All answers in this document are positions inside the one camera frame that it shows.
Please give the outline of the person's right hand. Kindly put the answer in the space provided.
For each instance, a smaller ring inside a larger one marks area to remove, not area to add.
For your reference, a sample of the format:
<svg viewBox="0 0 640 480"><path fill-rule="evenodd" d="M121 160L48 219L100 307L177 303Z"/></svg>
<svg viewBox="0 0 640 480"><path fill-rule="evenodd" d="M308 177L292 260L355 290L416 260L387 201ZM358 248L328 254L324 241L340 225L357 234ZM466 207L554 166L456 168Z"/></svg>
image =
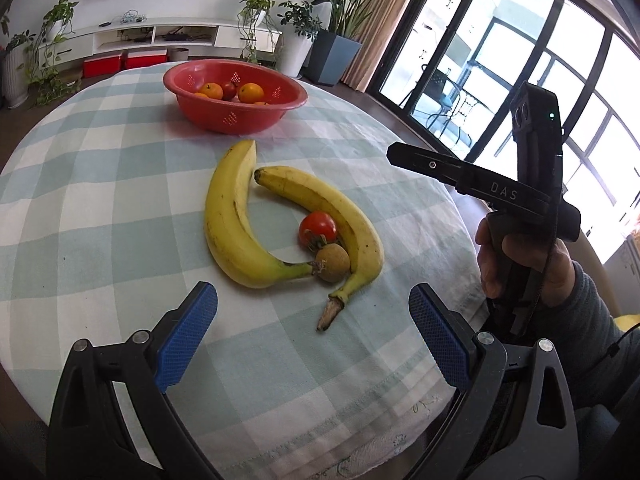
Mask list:
<svg viewBox="0 0 640 480"><path fill-rule="evenodd" d="M498 252L492 244L487 218L477 227L475 243L480 245L477 263L482 289L488 298L496 299L502 293L503 279L499 278ZM509 234L502 241L502 251L513 262L544 274L540 296L546 306L557 307L572 293L576 271L570 252L559 238L550 247L538 244L530 236Z"/></svg>

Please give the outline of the person's right forearm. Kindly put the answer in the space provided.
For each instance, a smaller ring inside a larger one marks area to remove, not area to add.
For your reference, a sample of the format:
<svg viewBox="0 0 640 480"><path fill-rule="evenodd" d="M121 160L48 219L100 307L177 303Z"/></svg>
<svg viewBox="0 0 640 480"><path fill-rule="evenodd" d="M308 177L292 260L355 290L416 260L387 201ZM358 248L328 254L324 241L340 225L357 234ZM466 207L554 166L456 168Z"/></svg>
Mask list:
<svg viewBox="0 0 640 480"><path fill-rule="evenodd" d="M639 332L625 336L578 264L567 300L544 309L541 336L558 352L575 408L623 411L639 391Z"/></svg>

